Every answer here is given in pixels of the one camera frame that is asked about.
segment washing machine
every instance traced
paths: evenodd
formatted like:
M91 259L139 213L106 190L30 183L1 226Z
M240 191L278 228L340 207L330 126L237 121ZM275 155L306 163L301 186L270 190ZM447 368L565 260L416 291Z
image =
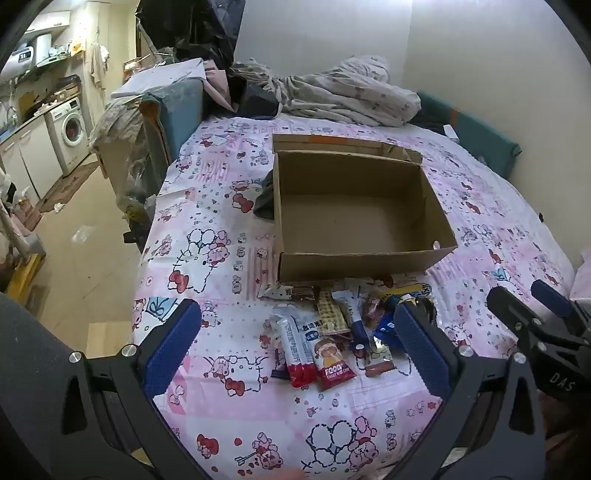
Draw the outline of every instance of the washing machine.
M65 177L89 153L80 98L74 97L49 110L45 114L45 122Z

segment floor mat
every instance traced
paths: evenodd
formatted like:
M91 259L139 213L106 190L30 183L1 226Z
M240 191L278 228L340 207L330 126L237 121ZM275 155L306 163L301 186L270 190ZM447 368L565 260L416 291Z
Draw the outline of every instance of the floor mat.
M98 166L97 161L80 165L67 177L60 178L39 202L41 212L51 212L56 203L68 203Z

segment upper cabinet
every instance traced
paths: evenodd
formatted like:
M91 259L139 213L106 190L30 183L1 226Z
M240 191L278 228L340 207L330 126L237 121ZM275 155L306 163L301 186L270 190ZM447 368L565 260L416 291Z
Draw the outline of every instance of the upper cabinet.
M37 15L33 23L27 28L21 42L28 42L39 35L51 33L52 37L58 36L70 25L70 12L48 12Z

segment tile floor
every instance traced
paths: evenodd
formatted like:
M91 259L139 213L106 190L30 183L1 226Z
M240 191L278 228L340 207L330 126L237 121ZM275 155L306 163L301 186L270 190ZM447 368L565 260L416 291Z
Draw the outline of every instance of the tile floor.
M92 155L85 162L95 160ZM34 280L30 310L56 337L89 356L111 355L131 336L140 254L100 168L59 213L35 231L47 258Z

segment hello kitty print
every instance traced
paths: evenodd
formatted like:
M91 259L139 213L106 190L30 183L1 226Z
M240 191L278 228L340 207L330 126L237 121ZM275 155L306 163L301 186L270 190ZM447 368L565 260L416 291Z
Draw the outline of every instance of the hello kitty print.
M412 125L371 128L288 115L202 123L168 169L139 267L134 341L164 323L183 298L202 309L197 338L154 402L214 478L276 478L299 468L309 478L356 480L400 460L441 400L400 352L396 368L376 378L345 352L357 377L325 392L271 376L285 362L268 321L277 303L257 294L274 281L274 225L253 209L276 132L366 138L423 153L459 248L426 272L367 282L427 286L440 328L458 346L507 357L515 342L486 308L490 288L503 285L545 315L531 283L541 278L564 294L573 270L515 189L445 137ZM295 309L305 314L313 306Z

